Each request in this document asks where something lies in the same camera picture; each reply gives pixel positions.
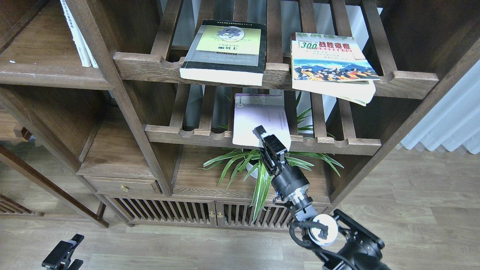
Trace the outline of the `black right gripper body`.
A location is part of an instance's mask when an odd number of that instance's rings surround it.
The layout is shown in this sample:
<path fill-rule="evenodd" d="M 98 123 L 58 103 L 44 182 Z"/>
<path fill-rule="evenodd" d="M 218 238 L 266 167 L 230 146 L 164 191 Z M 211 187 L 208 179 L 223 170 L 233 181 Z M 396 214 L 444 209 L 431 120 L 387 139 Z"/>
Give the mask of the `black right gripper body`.
<path fill-rule="evenodd" d="M 310 183 L 298 167 L 290 165 L 274 165 L 270 170 L 271 184 L 277 194 L 277 201 L 289 201 L 293 205 L 310 205 L 311 198 L 307 195 Z"/>

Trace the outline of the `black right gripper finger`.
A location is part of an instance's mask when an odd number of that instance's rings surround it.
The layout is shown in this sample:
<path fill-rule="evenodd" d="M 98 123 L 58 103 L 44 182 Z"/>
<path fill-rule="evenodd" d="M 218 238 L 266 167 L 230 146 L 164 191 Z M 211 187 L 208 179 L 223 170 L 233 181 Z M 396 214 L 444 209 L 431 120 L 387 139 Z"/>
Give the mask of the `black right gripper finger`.
<path fill-rule="evenodd" d="M 261 142 L 259 152 L 266 169 L 283 169 L 287 166 L 287 148 L 275 136 L 266 132 L 262 125 L 254 128 L 253 133 Z"/>
<path fill-rule="evenodd" d="M 273 178 L 281 173 L 282 143 L 280 141 L 262 141 L 260 149 L 262 162 L 266 165 L 269 175 Z"/>

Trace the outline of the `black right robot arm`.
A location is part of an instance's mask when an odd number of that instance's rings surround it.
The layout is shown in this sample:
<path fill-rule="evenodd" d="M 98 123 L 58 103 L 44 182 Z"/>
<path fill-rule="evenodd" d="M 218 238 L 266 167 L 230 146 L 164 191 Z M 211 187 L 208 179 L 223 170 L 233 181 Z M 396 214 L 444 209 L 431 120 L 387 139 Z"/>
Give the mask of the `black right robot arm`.
<path fill-rule="evenodd" d="M 286 207 L 293 216 L 289 223 L 293 241 L 322 260 L 324 270 L 387 270 L 381 261 L 382 239 L 341 210 L 332 216 L 319 214 L 308 196 L 307 178 L 286 160 L 287 148 L 262 125 L 253 132 L 261 141 L 262 163 L 273 178 L 274 204 Z"/>

